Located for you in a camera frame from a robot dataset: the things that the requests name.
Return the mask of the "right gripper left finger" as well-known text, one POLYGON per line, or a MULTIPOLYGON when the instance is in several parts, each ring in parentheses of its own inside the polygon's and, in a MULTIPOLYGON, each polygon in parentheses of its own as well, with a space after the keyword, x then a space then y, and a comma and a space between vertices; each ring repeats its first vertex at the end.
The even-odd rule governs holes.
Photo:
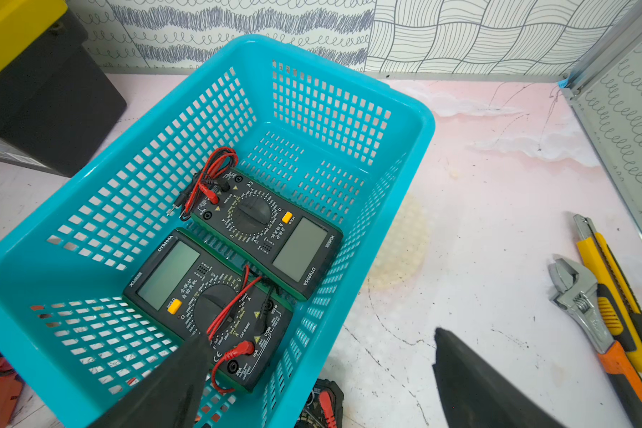
POLYGON ((91 426, 193 427, 209 360, 208 335, 191 337, 91 426))

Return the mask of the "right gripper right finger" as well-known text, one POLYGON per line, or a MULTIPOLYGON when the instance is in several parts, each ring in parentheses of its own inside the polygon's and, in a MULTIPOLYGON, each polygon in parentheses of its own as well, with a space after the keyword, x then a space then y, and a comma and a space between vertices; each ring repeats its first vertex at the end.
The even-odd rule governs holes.
POLYGON ((451 331, 435 329, 433 372, 450 427, 560 427, 451 331))

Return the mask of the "dark green multimeter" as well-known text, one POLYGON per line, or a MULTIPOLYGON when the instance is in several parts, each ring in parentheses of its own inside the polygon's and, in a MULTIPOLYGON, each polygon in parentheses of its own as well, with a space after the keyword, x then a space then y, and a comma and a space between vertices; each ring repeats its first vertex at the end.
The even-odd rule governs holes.
POLYGON ((255 389, 294 315, 277 285, 237 269, 185 228, 166 237, 124 295, 184 341, 206 335, 213 385, 223 394, 255 389))
POLYGON ((196 185, 191 219, 297 301, 308 301, 340 250, 343 233, 231 169, 196 185))

